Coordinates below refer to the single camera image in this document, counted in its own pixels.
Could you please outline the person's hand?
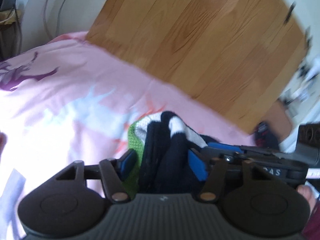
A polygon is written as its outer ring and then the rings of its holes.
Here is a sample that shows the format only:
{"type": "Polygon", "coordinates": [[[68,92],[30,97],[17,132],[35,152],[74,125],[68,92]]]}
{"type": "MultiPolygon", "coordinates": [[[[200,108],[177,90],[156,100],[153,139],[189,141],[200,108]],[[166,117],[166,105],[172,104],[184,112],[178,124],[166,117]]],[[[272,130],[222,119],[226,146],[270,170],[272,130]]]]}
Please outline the person's hand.
{"type": "Polygon", "coordinates": [[[308,185],[299,185],[299,187],[297,187],[297,192],[307,200],[310,206],[310,211],[312,211],[317,202],[312,189],[308,185]]]}

